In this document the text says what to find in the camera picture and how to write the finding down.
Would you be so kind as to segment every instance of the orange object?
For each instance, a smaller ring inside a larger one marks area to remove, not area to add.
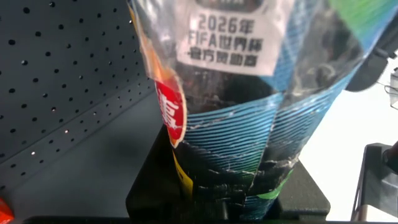
[[[14,219],[11,209],[0,198],[0,224],[7,224]]]

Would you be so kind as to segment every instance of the transparent plastic packaging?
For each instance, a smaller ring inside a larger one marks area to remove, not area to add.
[[[263,218],[398,4],[128,3],[184,192],[242,220]]]

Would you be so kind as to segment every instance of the white surface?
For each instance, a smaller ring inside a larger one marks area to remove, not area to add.
[[[389,62],[379,82],[389,83]],[[304,147],[300,160],[330,202],[327,220],[351,218],[364,147],[398,141],[398,110],[377,83],[359,93],[343,91]]]

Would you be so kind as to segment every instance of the red label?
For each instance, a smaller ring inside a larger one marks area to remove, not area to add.
[[[177,147],[185,134],[185,98],[180,92],[172,90],[163,83],[155,82],[155,84],[163,122],[169,132],[170,142],[173,147]]]

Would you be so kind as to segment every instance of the pegboard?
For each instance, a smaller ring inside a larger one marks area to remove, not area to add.
[[[154,91],[124,0],[0,2],[0,195]]]

